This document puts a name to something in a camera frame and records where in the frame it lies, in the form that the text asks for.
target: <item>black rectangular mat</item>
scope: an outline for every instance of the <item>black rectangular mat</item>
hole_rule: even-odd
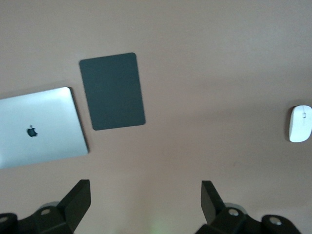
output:
[[[145,123],[135,53],[84,59],[79,65],[94,130]]]

